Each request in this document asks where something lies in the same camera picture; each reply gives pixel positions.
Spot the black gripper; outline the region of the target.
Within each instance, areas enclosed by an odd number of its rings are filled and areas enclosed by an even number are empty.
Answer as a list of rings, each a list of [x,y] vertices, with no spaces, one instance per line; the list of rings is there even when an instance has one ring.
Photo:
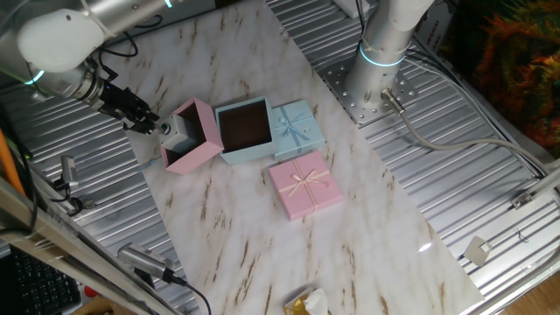
[[[102,90],[102,112],[116,119],[124,119],[124,129],[140,134],[151,134],[159,116],[154,114],[147,103],[137,97],[127,87],[120,89],[105,81]]]

